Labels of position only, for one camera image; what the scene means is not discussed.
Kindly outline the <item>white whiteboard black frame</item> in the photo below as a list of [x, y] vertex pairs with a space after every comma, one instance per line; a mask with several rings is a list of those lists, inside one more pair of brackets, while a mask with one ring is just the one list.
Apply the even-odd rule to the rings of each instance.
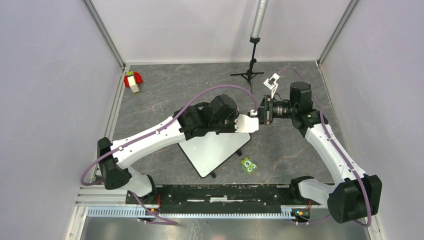
[[209, 132], [178, 144], [196, 173], [202, 178], [212, 174], [232, 155], [242, 155], [241, 148], [251, 140], [249, 133]]

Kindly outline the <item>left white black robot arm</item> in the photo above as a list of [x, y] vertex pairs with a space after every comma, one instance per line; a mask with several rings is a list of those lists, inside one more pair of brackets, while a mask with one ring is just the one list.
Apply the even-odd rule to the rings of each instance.
[[125, 139], [97, 142], [97, 157], [106, 190], [125, 188], [145, 204], [153, 203], [157, 190], [153, 180], [132, 168], [141, 158], [169, 145], [201, 138], [209, 132], [233, 133], [239, 116], [236, 102], [228, 95], [216, 96], [211, 102], [187, 105], [158, 125]]

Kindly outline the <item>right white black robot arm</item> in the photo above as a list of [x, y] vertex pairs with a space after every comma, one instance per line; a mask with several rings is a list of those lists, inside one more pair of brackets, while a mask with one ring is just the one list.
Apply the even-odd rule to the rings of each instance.
[[312, 176], [291, 180], [289, 199], [302, 204], [307, 199], [327, 207], [330, 216], [339, 224], [354, 221], [368, 228], [378, 213], [382, 181], [377, 175], [367, 174], [349, 156], [334, 135], [328, 120], [314, 108], [311, 85], [303, 81], [289, 87], [289, 99], [276, 100], [278, 83], [267, 79], [270, 89], [258, 108], [260, 124], [270, 125], [275, 119], [290, 119], [305, 140], [323, 160], [334, 181], [328, 185]]

